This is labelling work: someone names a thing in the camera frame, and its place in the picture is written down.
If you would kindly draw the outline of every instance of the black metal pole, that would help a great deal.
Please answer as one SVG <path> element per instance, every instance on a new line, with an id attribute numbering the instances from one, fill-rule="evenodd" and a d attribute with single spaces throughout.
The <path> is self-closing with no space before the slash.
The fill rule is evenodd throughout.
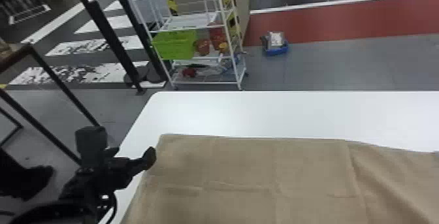
<path id="1" fill-rule="evenodd" d="M 56 138 L 45 126 L 36 120 L 29 112 L 27 112 L 20 104 L 18 104 L 5 90 L 0 89 L 0 97 L 8 103 L 15 111 L 23 116 L 32 126 L 47 137 L 56 147 L 69 156 L 73 161 L 80 165 L 81 160 L 71 150 L 69 150 L 58 138 Z"/>
<path id="2" fill-rule="evenodd" d="M 131 21 L 131 24 L 134 27 L 134 30 L 136 31 L 142 45 L 143 48 L 146 51 L 146 54 L 148 54 L 148 57 L 150 58 L 150 63 L 152 64 L 152 66 L 154 67 L 155 72 L 158 74 L 158 80 L 156 80 L 155 82 L 163 82 L 165 80 L 167 80 L 165 71 L 163 71 L 161 65 L 160 65 L 160 60 L 156 54 L 156 52 L 152 49 L 152 45 L 150 42 L 150 38 L 148 37 L 148 34 L 146 32 L 145 27 L 140 24 L 137 21 L 136 16 L 134 15 L 133 10 L 131 9 L 131 6 L 129 5 L 128 0 L 119 0 L 120 4 L 122 5 L 123 9 L 125 10 L 125 13 L 127 14 L 129 21 Z"/>
<path id="3" fill-rule="evenodd" d="M 122 64 L 122 67 L 127 72 L 131 83 L 137 88 L 138 94 L 143 94 L 145 90 L 140 86 L 142 77 L 136 70 L 136 67 L 133 65 L 133 62 L 129 58 L 125 48 L 123 48 L 122 44 L 120 43 L 119 38 L 114 32 L 113 28 L 111 28 L 111 25 L 105 17 L 104 12 L 99 6 L 99 3 L 97 1 L 88 0 L 80 1 L 82 4 L 84 4 L 88 14 L 91 16 L 91 19 L 95 22 L 99 31 L 105 38 L 106 43 L 108 43 L 114 55 L 116 55 L 119 62 Z"/>
<path id="4" fill-rule="evenodd" d="M 141 91 L 142 88 L 140 85 L 138 85 L 140 80 L 136 67 L 133 65 L 133 62 L 123 48 L 122 43 L 120 43 L 119 38 L 114 32 L 113 28 L 111 28 L 111 25 L 105 17 L 104 12 L 100 8 L 99 3 L 97 1 L 91 1 L 88 3 L 86 8 L 88 8 L 90 16 L 93 18 L 93 21 L 96 23 L 97 27 L 104 36 L 106 43 L 110 45 L 114 54 L 116 57 L 118 57 L 120 63 L 127 71 L 131 81 L 134 83 L 134 85 L 136 85 L 136 87 L 138 86 L 139 91 Z"/>
<path id="5" fill-rule="evenodd" d="M 68 96 L 68 98 L 76 105 L 76 107 L 83 113 L 85 117 L 90 121 L 94 126 L 100 126 L 97 120 L 88 112 L 86 107 L 74 96 L 72 91 L 59 79 L 59 77 L 54 73 L 52 68 L 42 59 L 42 57 L 35 51 L 35 49 L 31 46 L 31 55 L 38 62 L 38 64 L 49 74 L 50 78 L 61 88 L 61 90 Z"/>
<path id="6" fill-rule="evenodd" d="M 0 113 L 2 113 L 7 119 L 9 119 L 9 121 L 15 124 L 15 128 L 0 142 L 0 146 L 3 146 L 12 136 L 14 136 L 20 129 L 23 128 L 23 125 L 1 107 Z"/>

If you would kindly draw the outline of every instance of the green basket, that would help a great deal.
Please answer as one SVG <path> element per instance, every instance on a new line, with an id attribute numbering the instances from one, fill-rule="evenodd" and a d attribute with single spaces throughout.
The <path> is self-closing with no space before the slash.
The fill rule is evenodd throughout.
<path id="1" fill-rule="evenodd" d="M 196 40 L 195 30 L 160 32 L 152 39 L 152 45 L 162 59 L 192 59 Z"/>

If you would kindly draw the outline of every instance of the beige cloth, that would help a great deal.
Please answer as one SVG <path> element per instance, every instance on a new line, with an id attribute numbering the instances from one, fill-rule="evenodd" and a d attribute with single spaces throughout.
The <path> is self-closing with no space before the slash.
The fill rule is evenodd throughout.
<path id="1" fill-rule="evenodd" d="M 439 223 L 439 158 L 345 140 L 164 135 L 122 223 Z"/>

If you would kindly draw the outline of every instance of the blue container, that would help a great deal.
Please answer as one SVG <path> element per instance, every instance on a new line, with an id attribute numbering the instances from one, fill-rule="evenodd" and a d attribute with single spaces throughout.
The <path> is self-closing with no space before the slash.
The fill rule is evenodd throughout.
<path id="1" fill-rule="evenodd" d="M 267 56 L 276 56 L 279 54 L 284 54 L 286 52 L 288 52 L 288 41 L 285 40 L 285 46 L 278 48 L 278 49 L 266 49 L 264 48 L 264 52 Z"/>

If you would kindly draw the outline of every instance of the shoe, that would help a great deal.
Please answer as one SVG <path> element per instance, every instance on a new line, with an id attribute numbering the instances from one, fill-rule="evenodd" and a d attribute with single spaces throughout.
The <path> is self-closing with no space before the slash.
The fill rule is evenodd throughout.
<path id="1" fill-rule="evenodd" d="M 29 168 L 27 171 L 27 180 L 21 188 L 19 197 L 23 201 L 32 199 L 36 194 L 43 190 L 50 181 L 50 178 L 54 174 L 54 168 L 52 166 L 38 166 Z"/>

